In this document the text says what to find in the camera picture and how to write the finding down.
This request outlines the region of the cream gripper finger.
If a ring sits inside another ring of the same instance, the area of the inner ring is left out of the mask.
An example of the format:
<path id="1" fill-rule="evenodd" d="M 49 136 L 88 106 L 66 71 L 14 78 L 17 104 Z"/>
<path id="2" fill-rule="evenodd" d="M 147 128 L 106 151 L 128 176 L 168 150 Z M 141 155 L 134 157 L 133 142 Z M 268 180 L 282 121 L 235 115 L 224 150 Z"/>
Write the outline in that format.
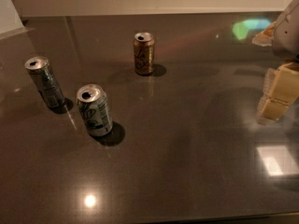
<path id="1" fill-rule="evenodd" d="M 260 47 L 268 47 L 272 45 L 276 22 L 272 22 L 264 30 L 253 37 L 252 43 Z"/>
<path id="2" fill-rule="evenodd" d="M 299 63 L 287 62 L 269 68 L 264 77 L 263 96 L 257 106 L 256 121 L 261 125 L 279 120 L 299 97 Z"/>

